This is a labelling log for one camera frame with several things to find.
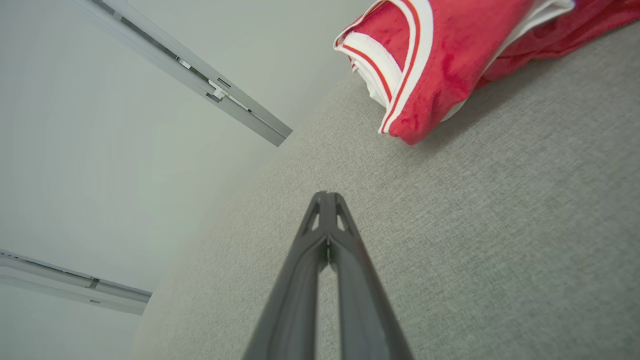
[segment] textured gray fabric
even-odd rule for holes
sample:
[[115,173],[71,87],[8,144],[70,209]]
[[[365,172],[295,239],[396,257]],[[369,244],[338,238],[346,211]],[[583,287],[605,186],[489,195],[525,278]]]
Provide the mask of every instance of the textured gray fabric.
[[640,357],[639,44],[634,24],[534,62],[414,147],[347,79],[166,276],[135,358],[241,358],[319,190],[345,197],[416,359]]

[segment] gray fabric surface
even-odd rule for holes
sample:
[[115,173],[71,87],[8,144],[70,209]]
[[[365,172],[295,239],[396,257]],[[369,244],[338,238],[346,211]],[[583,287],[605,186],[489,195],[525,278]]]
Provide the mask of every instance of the gray fabric surface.
[[532,63],[414,147],[347,79],[166,276],[134,357],[241,358],[319,190],[345,197],[416,359],[640,357],[639,44],[634,24]]

